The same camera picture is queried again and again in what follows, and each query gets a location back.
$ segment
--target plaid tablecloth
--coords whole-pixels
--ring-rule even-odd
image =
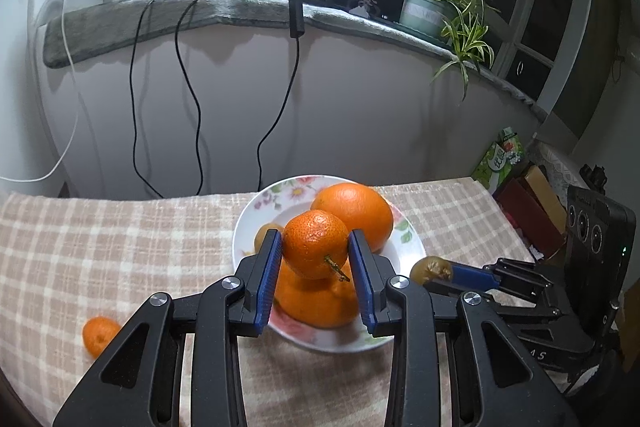
[[[469,178],[380,187],[429,254],[475,266],[530,256],[492,197]],[[84,322],[121,324],[149,295],[198,293],[233,272],[231,237],[251,194],[160,201],[56,200],[11,195],[0,212],[0,367],[50,425],[92,363]],[[189,424],[191,346],[181,388]],[[391,345],[350,355],[300,349],[271,330],[239,339],[247,422],[258,426],[383,425]],[[440,342],[441,357],[446,356]],[[447,365],[442,422],[450,425]]]

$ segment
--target window sill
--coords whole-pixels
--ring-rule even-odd
[[[148,10],[153,17],[150,22],[145,17],[138,41],[148,41],[173,33],[175,22],[190,1],[157,0]],[[140,13],[148,3],[149,0],[133,0],[119,4],[102,4],[66,14],[66,37],[74,62],[131,46]],[[306,24],[321,30],[386,42],[446,61],[453,58],[450,51],[430,42],[340,10],[305,4],[304,16]],[[185,19],[182,29],[213,24],[287,28],[289,6],[286,0],[200,0],[193,17]],[[43,60],[45,65],[52,69],[68,66],[60,33],[60,18],[47,26]],[[484,68],[481,68],[481,77],[496,89],[506,91],[521,101],[539,121],[545,120],[546,112],[519,89]]]

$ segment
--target flower pot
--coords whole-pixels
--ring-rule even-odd
[[[444,17],[449,20],[458,15],[456,9],[446,1],[439,0],[404,0],[400,24],[412,30],[446,41],[440,36],[444,28]]]

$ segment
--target label on flower pot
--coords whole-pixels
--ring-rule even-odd
[[[434,25],[440,25],[442,23],[442,13],[433,11],[429,9],[427,6],[420,6],[415,3],[408,3],[407,6],[404,7],[404,10],[407,14],[413,15],[414,17],[418,17],[420,19],[424,19],[427,22],[430,22]]]

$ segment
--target floral plate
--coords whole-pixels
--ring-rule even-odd
[[[289,219],[311,208],[322,188],[344,182],[354,183],[335,176],[296,176],[258,192],[236,223],[232,240],[234,269],[238,269],[245,255],[254,253],[254,237],[262,225],[278,223],[284,227]],[[413,225],[393,204],[389,206],[394,214],[394,229],[381,255],[391,261],[396,273],[408,276],[411,267],[426,253]],[[360,316],[347,326],[321,330],[292,319],[277,304],[271,309],[269,325],[299,346],[327,353],[366,351],[391,340],[391,337],[374,339],[367,333]]]

